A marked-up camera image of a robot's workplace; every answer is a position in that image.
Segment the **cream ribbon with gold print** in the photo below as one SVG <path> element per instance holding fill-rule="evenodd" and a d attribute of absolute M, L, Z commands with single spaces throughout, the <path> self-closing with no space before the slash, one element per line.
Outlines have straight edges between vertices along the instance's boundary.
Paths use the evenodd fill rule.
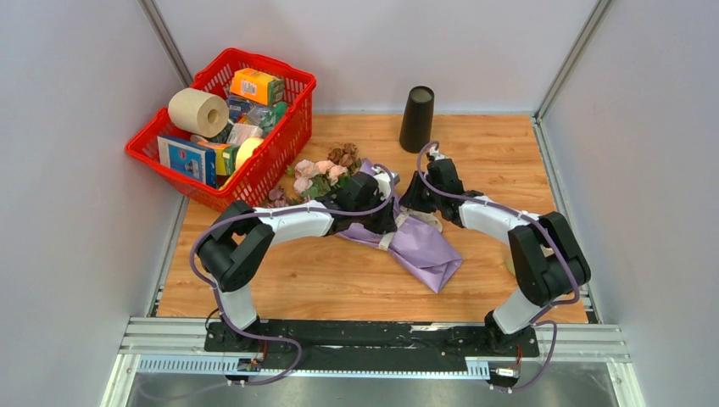
<path fill-rule="evenodd" d="M 413 209 L 405 208 L 404 206 L 399 206 L 399 214 L 395 217 L 395 225 L 397 230 L 410 218 L 415 218 L 417 220 L 420 220 L 424 222 L 425 224 L 428 224 L 429 226 L 434 227 L 439 233 L 443 232 L 443 225 L 441 221 L 432 214 L 420 212 Z M 378 245 L 378 248 L 383 251 L 389 250 L 389 245 L 391 241 L 394 238 L 394 235 L 396 234 L 395 231 L 385 233 L 382 238 L 380 239 Z"/>

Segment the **purple flower bouquet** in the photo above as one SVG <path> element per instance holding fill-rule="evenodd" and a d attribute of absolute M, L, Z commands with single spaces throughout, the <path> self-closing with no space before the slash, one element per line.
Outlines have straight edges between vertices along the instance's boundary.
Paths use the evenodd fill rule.
<path fill-rule="evenodd" d="M 326 159 L 302 159 L 289 166 L 287 175 L 294 179 L 293 192 L 278 185 L 267 193 L 261 206 L 274 209 L 304 203 L 334 192 L 358 172 L 370 174 L 372 167 L 373 163 L 360 156 L 355 144 L 346 143 L 332 149 Z M 399 195 L 393 192 L 394 220 L 399 214 L 399 206 Z M 360 224 L 353 224 L 338 234 L 345 240 L 377 250 L 380 250 L 377 244 L 383 235 L 367 231 Z M 442 233 L 412 217 L 396 231 L 387 253 L 434 293 L 440 292 L 463 262 Z"/>

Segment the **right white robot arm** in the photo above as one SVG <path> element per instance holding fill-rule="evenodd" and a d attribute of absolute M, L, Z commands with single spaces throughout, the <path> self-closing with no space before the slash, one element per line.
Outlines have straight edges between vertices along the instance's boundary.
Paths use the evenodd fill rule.
<path fill-rule="evenodd" d="M 512 209 L 477 191 L 466 191 L 452 159 L 434 159 L 416 170 L 400 203 L 407 209 L 440 215 L 467 230 L 508 246 L 516 290 L 485 321 L 486 348 L 507 354 L 517 333 L 591 278 L 591 269 L 566 217 L 556 211 L 537 215 Z"/>

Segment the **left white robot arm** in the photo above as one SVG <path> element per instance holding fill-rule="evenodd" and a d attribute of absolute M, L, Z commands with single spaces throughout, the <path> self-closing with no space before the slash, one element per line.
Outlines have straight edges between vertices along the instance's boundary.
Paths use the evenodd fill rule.
<path fill-rule="evenodd" d="M 376 234 L 396 231 L 393 193 L 398 177 L 377 164 L 336 192 L 279 209 L 231 203 L 193 244 L 189 264 L 210 285 L 228 325 L 227 341 L 245 352 L 259 341 L 250 282 L 268 250 L 304 237 L 327 237 L 362 225 Z"/>

